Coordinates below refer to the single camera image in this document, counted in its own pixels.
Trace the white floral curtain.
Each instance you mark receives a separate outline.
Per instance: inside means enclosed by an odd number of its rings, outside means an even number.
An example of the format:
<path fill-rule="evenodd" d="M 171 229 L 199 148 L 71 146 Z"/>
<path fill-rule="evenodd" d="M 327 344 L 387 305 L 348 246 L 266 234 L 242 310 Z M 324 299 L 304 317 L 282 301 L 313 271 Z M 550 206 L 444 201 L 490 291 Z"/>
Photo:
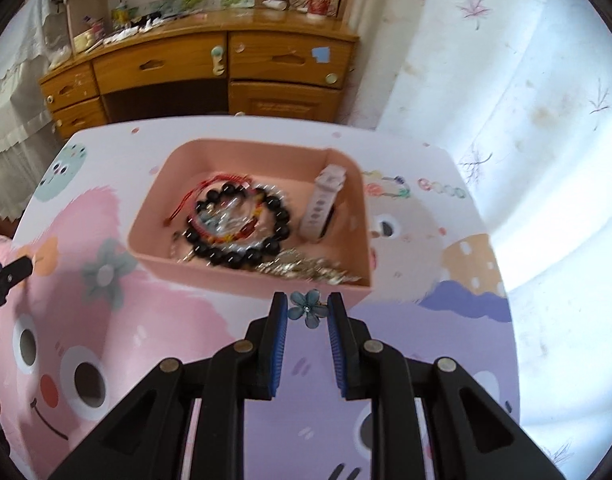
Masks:
<path fill-rule="evenodd" d="M 612 34 L 588 0 L 347 0 L 342 121 L 457 163 L 510 296 L 525 430 L 570 479 L 612 445 Z"/>

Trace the wooden desk with drawers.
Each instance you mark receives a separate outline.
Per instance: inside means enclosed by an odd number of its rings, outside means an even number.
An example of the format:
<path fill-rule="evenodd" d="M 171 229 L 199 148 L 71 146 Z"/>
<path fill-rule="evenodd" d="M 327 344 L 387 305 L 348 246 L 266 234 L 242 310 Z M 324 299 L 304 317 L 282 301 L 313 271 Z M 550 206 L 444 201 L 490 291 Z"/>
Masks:
<path fill-rule="evenodd" d="M 115 122 L 253 115 L 334 122 L 358 37 L 297 12 L 171 21 L 75 55 L 39 81 L 57 133 Z"/>

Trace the pink plastic tray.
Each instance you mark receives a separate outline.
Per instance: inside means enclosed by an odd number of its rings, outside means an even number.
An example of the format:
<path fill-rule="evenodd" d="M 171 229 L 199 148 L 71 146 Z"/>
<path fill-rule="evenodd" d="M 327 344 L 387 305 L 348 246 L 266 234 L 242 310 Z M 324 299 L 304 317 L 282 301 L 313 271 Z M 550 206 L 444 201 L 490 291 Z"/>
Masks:
<path fill-rule="evenodd" d="M 322 237 L 298 234 L 301 217 L 327 165 L 346 169 Z M 181 145 L 161 167 L 128 235 L 129 252 L 170 282 L 267 298 L 316 288 L 340 292 L 346 306 L 371 292 L 370 235 L 362 174 L 334 148 L 245 140 L 199 139 Z M 330 285 L 256 271 L 282 250 L 324 257 L 361 276 Z"/>

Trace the blue flower hair clip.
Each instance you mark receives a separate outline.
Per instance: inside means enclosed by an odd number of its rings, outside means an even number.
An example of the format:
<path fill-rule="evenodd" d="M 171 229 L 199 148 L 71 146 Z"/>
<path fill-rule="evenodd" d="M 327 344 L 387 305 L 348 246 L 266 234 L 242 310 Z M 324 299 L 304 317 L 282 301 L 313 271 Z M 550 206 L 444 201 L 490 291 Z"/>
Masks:
<path fill-rule="evenodd" d="M 292 292 L 289 295 L 289 303 L 291 304 L 287 310 L 289 319 L 298 321 L 302 318 L 309 330 L 318 328 L 323 318 L 329 316 L 329 308 L 321 301 L 318 289 L 309 290 L 304 294 Z"/>

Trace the white lace bed cover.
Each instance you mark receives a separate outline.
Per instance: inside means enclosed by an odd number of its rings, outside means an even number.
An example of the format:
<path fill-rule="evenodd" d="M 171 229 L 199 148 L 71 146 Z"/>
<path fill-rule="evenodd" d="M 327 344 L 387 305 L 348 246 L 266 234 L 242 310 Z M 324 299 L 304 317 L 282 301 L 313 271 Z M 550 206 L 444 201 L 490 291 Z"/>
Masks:
<path fill-rule="evenodd" d="M 0 217 L 20 218 L 60 149 L 39 80 L 71 56 L 64 0 L 26 0 L 0 37 Z"/>

